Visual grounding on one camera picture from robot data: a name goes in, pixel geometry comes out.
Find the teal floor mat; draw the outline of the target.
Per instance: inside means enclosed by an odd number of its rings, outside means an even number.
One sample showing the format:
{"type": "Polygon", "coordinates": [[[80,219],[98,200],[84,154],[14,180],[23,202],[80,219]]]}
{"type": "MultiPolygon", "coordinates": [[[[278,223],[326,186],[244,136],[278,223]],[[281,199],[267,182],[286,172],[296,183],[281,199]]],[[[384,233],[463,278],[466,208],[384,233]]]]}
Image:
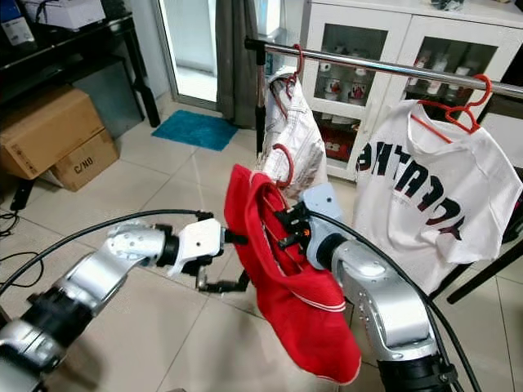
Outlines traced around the teal floor mat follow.
{"type": "Polygon", "coordinates": [[[220,117],[179,109],[164,120],[152,135],[164,140],[221,152],[239,129],[220,117]]]}

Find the black metal rack base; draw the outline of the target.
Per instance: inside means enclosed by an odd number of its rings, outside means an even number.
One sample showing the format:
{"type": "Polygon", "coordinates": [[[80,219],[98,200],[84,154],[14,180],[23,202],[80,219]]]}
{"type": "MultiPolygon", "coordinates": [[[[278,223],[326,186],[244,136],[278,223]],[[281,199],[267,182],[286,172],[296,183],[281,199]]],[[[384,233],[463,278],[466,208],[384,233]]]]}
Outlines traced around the black metal rack base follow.
{"type": "MultiPolygon", "coordinates": [[[[486,283],[487,280],[491,280],[497,273],[508,268],[509,265],[513,262],[518,261],[523,257],[523,234],[519,236],[516,240],[512,240],[512,246],[505,252],[503,252],[500,257],[494,259],[492,264],[487,265],[481,272],[479,272],[474,278],[468,280],[463,285],[460,285],[456,291],[452,292],[449,295],[447,301],[449,304],[456,304],[461,299],[470,295],[471,292],[477,290],[478,287],[481,287],[483,283],[486,283]]],[[[444,280],[441,280],[441,283],[437,285],[437,288],[429,295],[430,298],[437,298],[442,292],[451,287],[454,281],[463,276],[468,270],[467,265],[456,265],[449,275],[445,277],[444,280]]]]}

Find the large cardboard box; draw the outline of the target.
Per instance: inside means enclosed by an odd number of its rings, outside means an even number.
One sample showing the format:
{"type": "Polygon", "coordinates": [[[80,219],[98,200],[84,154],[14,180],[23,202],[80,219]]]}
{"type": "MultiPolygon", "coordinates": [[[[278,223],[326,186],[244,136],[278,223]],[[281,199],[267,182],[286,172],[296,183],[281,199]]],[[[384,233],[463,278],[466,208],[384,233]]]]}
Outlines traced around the large cardboard box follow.
{"type": "Polygon", "coordinates": [[[87,93],[71,86],[50,89],[1,109],[1,169],[32,180],[102,130],[87,93]]]}

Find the grey curtain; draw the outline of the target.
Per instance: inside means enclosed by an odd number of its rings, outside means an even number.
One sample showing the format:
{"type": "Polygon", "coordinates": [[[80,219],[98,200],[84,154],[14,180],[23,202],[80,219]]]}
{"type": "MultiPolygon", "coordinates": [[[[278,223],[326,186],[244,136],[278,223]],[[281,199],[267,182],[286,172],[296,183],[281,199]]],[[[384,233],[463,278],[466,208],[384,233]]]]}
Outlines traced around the grey curtain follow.
{"type": "Polygon", "coordinates": [[[257,64],[245,46],[256,38],[254,0],[216,0],[214,34],[217,49],[217,109],[228,123],[254,128],[257,107],[257,64]]]}

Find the red plastic hanger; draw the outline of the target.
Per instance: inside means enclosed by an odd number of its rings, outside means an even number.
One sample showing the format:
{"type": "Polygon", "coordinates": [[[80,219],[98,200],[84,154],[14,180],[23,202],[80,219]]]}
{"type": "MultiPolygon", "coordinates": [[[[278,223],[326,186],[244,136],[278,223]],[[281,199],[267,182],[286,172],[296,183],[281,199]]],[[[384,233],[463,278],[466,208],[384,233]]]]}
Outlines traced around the red plastic hanger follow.
{"type": "Polygon", "coordinates": [[[442,133],[441,128],[435,126],[430,119],[430,114],[437,113],[442,115],[445,123],[460,128],[463,134],[467,136],[475,134],[481,129],[481,124],[474,113],[474,108],[480,107],[489,100],[492,96],[493,83],[482,73],[475,75],[474,79],[483,82],[483,94],[478,100],[466,98],[466,93],[471,92],[472,89],[445,82],[441,82],[440,87],[437,86],[437,82],[429,82],[422,92],[408,93],[407,97],[416,101],[416,107],[422,107],[421,114],[416,114],[414,109],[408,109],[411,126],[421,127],[429,131],[437,140],[451,145],[454,139],[442,133]]]}
{"type": "Polygon", "coordinates": [[[297,51],[296,63],[288,73],[274,74],[268,82],[268,91],[271,95],[273,105],[278,109],[284,119],[288,119],[290,105],[300,89],[302,83],[302,68],[304,66],[304,53],[302,45],[294,44],[293,49],[297,51]]]}
{"type": "Polygon", "coordinates": [[[274,191],[264,193],[262,202],[276,212],[287,209],[288,206],[298,201],[300,190],[295,185],[295,164],[293,154],[283,143],[273,143],[271,150],[264,153],[257,160],[257,172],[265,172],[274,186],[280,190],[277,198],[274,191]]]}

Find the small lettered cardboard box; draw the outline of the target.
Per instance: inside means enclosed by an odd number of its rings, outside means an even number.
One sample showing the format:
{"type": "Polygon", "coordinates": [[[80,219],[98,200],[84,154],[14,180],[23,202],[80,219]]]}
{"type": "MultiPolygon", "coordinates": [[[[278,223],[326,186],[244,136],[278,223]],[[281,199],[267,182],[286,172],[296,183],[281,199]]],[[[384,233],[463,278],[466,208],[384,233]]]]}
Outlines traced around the small lettered cardboard box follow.
{"type": "Polygon", "coordinates": [[[52,185],[76,193],[119,160],[111,135],[102,128],[90,140],[72,150],[41,175],[52,185]]]}

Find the white box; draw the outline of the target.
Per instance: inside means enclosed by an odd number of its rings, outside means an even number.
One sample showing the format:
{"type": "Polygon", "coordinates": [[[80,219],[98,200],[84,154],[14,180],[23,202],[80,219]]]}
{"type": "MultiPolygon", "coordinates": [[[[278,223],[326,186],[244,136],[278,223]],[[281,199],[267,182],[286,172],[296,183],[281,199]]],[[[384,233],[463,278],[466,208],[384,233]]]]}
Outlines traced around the white box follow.
{"type": "Polygon", "coordinates": [[[30,22],[79,30],[105,19],[101,0],[20,0],[30,22]]]}

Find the white T-shirt black print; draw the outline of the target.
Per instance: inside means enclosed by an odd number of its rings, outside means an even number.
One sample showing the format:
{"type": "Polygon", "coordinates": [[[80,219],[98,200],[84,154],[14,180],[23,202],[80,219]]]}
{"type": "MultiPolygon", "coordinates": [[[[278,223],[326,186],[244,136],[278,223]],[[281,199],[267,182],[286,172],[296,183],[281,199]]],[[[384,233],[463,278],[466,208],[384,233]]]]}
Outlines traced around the white T-shirt black print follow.
{"type": "Polygon", "coordinates": [[[484,128],[431,120],[416,100],[389,108],[355,162],[352,227],[424,291],[457,265],[498,256],[523,180],[484,128]]]}

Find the black table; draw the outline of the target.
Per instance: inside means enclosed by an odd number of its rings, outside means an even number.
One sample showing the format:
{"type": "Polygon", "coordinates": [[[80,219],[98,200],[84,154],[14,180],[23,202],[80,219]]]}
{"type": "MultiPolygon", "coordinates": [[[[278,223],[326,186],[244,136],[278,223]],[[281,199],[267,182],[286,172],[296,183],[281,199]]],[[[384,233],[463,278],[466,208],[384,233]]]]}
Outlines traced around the black table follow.
{"type": "Polygon", "coordinates": [[[131,12],[90,24],[78,31],[34,26],[33,32],[38,36],[33,48],[1,46],[1,105],[5,102],[12,104],[20,96],[54,83],[57,74],[48,73],[48,70],[56,70],[60,64],[71,60],[72,56],[89,60],[91,57],[109,55],[121,46],[126,49],[128,67],[133,76],[131,89],[141,98],[141,107],[149,124],[159,126],[159,108],[150,89],[145,53],[138,40],[131,12]]]}

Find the red polo shirt white trim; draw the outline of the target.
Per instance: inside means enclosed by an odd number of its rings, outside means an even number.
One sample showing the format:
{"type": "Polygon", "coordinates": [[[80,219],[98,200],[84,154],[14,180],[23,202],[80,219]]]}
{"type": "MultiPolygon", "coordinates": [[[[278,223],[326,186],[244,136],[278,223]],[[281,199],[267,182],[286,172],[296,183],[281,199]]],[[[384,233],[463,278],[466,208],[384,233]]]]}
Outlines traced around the red polo shirt white trim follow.
{"type": "Polygon", "coordinates": [[[306,257],[285,215],[288,203],[264,172],[231,169],[224,217],[238,239],[240,264],[257,289],[257,307],[302,370],[340,385],[361,369],[361,350],[343,317],[346,300],[333,274],[306,257]]]}

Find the glass door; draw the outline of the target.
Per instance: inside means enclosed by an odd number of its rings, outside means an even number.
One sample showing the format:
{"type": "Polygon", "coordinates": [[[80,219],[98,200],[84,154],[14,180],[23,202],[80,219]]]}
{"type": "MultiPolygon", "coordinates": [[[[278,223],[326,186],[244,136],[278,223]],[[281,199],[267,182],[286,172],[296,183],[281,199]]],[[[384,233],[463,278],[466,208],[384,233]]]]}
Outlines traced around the glass door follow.
{"type": "Polygon", "coordinates": [[[157,0],[169,63],[169,82],[180,102],[217,109],[217,0],[157,0]]]}

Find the chrome clothes rack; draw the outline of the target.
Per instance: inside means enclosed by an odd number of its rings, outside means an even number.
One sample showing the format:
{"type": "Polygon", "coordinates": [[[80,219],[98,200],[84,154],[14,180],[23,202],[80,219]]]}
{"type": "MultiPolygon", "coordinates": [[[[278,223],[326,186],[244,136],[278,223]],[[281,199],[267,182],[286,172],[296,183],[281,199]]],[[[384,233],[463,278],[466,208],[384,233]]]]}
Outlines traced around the chrome clothes rack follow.
{"type": "MultiPolygon", "coordinates": [[[[266,121],[266,81],[265,67],[266,55],[273,53],[273,55],[280,56],[297,56],[297,51],[292,47],[279,45],[277,42],[268,42],[261,38],[244,38],[244,48],[252,52],[255,68],[255,82],[257,82],[257,97],[255,97],[255,131],[257,131],[257,152],[262,153],[264,147],[265,135],[265,121],[266,121]]],[[[304,60],[317,60],[321,63],[329,63],[332,65],[348,66],[350,68],[363,69],[363,71],[374,71],[377,74],[392,74],[399,76],[408,76],[408,78],[426,79],[430,82],[445,82],[453,83],[453,85],[460,85],[464,88],[471,88],[482,92],[485,88],[485,83],[477,81],[474,76],[463,76],[455,73],[445,73],[442,71],[435,71],[430,69],[414,68],[405,65],[396,65],[387,62],[378,62],[378,60],[367,60],[363,57],[335,55],[335,53],[328,53],[317,50],[303,49],[304,60]]],[[[523,100],[523,87],[509,85],[509,83],[493,82],[493,95],[504,95],[517,100],[523,100]]]]}

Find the black power adapter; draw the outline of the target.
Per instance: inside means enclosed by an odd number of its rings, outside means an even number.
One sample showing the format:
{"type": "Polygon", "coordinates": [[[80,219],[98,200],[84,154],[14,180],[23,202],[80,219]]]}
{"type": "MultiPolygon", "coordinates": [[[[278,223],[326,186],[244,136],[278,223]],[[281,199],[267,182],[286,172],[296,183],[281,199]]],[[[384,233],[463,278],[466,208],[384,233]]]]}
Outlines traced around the black power adapter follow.
{"type": "Polygon", "coordinates": [[[12,195],[10,209],[12,212],[21,212],[29,204],[31,190],[36,185],[35,180],[19,179],[16,182],[16,190],[12,195]]]}

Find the white glass door cabinet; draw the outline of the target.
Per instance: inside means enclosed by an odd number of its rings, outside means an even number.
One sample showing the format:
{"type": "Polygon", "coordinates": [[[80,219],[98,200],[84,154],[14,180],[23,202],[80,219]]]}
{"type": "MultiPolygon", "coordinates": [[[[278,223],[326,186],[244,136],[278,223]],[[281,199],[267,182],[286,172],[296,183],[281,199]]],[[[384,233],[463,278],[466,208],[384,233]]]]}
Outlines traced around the white glass door cabinet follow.
{"type": "MultiPolygon", "coordinates": [[[[467,0],[440,11],[425,0],[309,0],[302,47],[460,76],[503,81],[523,60],[523,11],[515,5],[467,0]]],[[[381,116],[401,100],[457,107],[481,94],[453,83],[430,82],[308,60],[302,68],[326,144],[330,175],[355,178],[351,165],[381,116]]]]}

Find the blue white carton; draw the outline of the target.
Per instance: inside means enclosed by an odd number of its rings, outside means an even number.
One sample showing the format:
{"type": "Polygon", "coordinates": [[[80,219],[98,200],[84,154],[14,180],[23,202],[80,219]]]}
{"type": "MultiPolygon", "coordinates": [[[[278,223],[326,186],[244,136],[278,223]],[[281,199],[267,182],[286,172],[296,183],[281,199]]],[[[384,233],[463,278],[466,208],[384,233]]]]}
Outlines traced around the blue white carton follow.
{"type": "Polygon", "coordinates": [[[0,0],[0,21],[5,37],[12,46],[35,48],[36,38],[16,0],[0,0]]]}

